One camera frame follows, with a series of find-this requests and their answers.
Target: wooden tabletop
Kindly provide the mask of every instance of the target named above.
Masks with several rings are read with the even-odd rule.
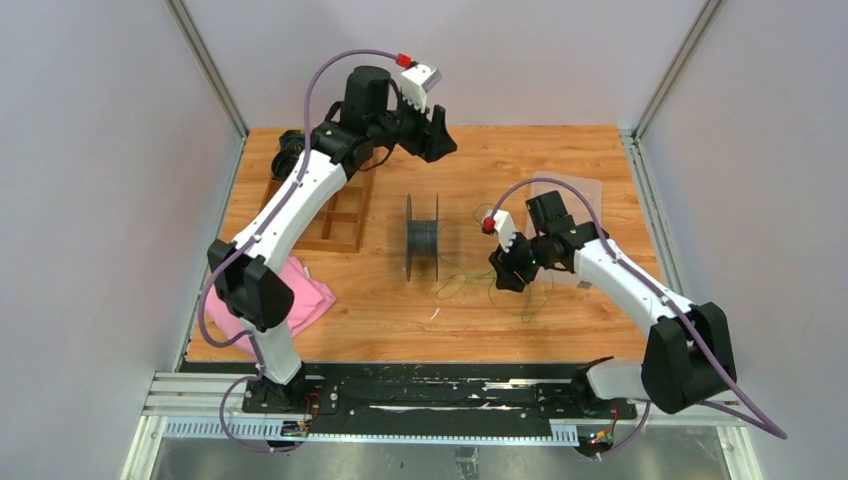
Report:
[[[231,240],[259,212],[277,138],[285,129],[256,128],[248,138],[220,238]],[[435,164],[398,148],[377,170],[359,253],[293,255],[325,282],[337,303],[295,339],[305,361],[588,361],[641,358],[645,338],[597,288],[539,280],[522,294],[491,286],[496,240],[472,219],[519,180],[547,170],[603,182],[604,228],[642,268],[659,277],[627,158],[614,127],[451,127],[459,150]],[[525,222],[529,187],[504,204]],[[440,281],[416,262],[406,281],[406,196],[414,217],[430,219],[439,195]],[[207,318],[213,336],[222,338]],[[235,347],[216,349],[195,329],[191,361],[248,360]]]

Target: cable spool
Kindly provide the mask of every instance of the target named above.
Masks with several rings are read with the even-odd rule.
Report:
[[[436,263],[439,281],[439,196],[436,195],[436,219],[412,219],[412,195],[406,196],[406,281],[412,279],[412,256],[422,255]]]

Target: wooden organizer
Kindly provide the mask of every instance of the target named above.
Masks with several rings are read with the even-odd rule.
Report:
[[[294,248],[320,252],[357,253],[365,234],[365,220],[371,205],[374,175],[378,169],[357,172],[333,195],[306,227]],[[271,201],[283,182],[271,179],[265,189],[262,207]]]

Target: pink towel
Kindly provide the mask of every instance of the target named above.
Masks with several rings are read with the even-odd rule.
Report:
[[[279,275],[294,292],[294,305],[289,312],[288,321],[292,337],[295,337],[329,310],[336,303],[336,297],[327,285],[308,278],[304,274],[303,264],[294,257],[289,257],[286,260],[283,271]],[[218,295],[206,297],[206,313],[212,317],[212,320],[227,335],[227,338],[232,338],[244,330],[238,319],[227,310],[227,306],[218,298]],[[239,339],[236,346],[255,358],[253,347],[247,337]]]

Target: black spool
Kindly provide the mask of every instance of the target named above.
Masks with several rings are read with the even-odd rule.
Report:
[[[412,195],[406,196],[406,281],[412,279],[412,256],[432,258],[439,281],[439,196],[436,195],[436,219],[412,219]]]

